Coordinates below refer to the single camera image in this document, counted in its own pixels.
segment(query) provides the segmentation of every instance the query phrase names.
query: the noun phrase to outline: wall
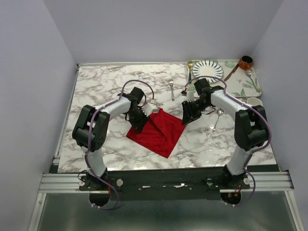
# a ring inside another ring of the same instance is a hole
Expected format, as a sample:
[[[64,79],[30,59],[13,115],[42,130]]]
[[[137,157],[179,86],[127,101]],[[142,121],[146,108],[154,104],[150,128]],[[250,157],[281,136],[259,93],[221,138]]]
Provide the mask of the wall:
[[[44,0],[78,63],[234,59],[282,0]]]
[[[2,0],[0,31],[0,229],[25,231],[76,64],[41,0]]]
[[[284,0],[255,52],[277,162],[289,169],[308,229],[308,2]]]

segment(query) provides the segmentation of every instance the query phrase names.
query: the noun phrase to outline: white mug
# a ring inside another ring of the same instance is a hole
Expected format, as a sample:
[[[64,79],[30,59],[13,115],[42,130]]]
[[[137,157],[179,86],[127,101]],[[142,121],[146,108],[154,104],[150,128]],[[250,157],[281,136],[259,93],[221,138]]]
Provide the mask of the white mug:
[[[252,106],[258,106],[258,105],[261,105],[263,106],[263,103],[260,99],[256,98],[256,97],[250,97],[248,100],[247,100],[247,103],[252,105]]]

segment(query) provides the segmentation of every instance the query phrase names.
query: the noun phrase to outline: black and white plate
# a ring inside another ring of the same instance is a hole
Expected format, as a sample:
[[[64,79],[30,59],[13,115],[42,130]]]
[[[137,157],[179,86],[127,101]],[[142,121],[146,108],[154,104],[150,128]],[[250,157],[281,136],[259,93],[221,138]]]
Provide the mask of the black and white plate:
[[[196,62],[192,67],[192,74],[195,77],[199,76],[214,76],[218,78],[223,77],[222,67],[212,60],[200,60]],[[217,82],[213,78],[206,78],[209,83]]]

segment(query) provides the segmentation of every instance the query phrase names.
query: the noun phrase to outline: folded red cloth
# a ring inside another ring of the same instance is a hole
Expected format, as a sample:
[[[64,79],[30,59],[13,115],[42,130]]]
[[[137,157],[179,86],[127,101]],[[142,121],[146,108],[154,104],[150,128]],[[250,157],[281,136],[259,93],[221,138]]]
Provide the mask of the folded red cloth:
[[[158,113],[150,115],[150,120],[144,125],[141,133],[131,127],[126,136],[141,146],[168,158],[184,129],[182,120],[159,109]]]

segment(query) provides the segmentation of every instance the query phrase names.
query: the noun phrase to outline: marble tabletop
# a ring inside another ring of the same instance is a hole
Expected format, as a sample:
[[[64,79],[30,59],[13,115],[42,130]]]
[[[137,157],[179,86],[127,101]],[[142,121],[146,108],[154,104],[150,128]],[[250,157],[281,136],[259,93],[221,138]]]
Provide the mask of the marble tabletop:
[[[72,138],[72,131],[81,111],[88,104],[98,106],[115,98],[125,82],[139,79],[150,84],[155,92],[156,104],[164,111],[182,119],[181,95],[186,83],[185,64],[140,64],[82,66],[79,69],[67,128],[61,147],[58,172],[80,172],[86,169],[84,154]],[[173,78],[175,101],[171,100],[168,80]],[[141,88],[148,99],[150,89],[141,83],[130,83],[125,92]],[[109,171],[221,167],[228,163],[236,143],[233,137],[234,121],[223,114],[213,132],[218,115],[202,115],[188,124],[168,159],[151,152],[126,137],[131,125],[124,115],[111,120],[106,141],[102,147],[103,159]],[[249,165],[276,164],[271,146],[255,153]]]

